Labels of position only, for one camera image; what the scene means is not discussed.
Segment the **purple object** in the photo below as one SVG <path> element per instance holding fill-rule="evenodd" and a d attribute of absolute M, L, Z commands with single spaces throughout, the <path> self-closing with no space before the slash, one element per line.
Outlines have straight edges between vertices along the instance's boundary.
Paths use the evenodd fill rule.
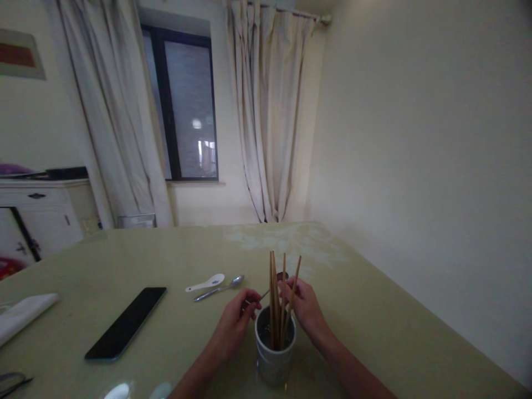
<path fill-rule="evenodd" d="M 0 175 L 23 175 L 26 173 L 35 173 L 35 171 L 12 163 L 0 163 Z"/>

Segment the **white napkin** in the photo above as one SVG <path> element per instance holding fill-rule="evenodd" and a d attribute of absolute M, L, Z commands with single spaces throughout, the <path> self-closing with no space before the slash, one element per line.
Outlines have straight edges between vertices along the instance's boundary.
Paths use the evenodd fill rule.
<path fill-rule="evenodd" d="M 59 300 L 59 294 L 30 296 L 0 315 L 0 346 Z"/>

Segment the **cabinet door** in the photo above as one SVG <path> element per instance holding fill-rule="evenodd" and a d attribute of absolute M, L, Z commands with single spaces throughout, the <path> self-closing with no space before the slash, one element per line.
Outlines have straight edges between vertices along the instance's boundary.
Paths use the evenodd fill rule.
<path fill-rule="evenodd" d="M 35 262 L 9 208 L 0 208 L 0 257 L 19 260 L 26 267 Z"/>
<path fill-rule="evenodd" d="M 29 235 L 35 240 L 41 258 L 61 252 L 74 244 L 77 233 L 63 207 L 19 207 Z"/>

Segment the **window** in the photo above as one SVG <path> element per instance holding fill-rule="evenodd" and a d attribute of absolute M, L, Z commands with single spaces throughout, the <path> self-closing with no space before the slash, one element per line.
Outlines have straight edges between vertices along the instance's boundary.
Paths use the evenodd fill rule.
<path fill-rule="evenodd" d="M 166 180 L 218 181 L 211 39 L 142 26 Z"/>

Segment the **cabinet drawer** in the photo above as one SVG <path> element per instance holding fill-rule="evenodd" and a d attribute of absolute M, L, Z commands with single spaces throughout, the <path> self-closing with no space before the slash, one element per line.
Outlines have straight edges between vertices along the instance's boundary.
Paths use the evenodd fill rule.
<path fill-rule="evenodd" d="M 64 203 L 67 196 L 57 188 L 18 188 L 0 190 L 0 205 L 38 205 Z"/>

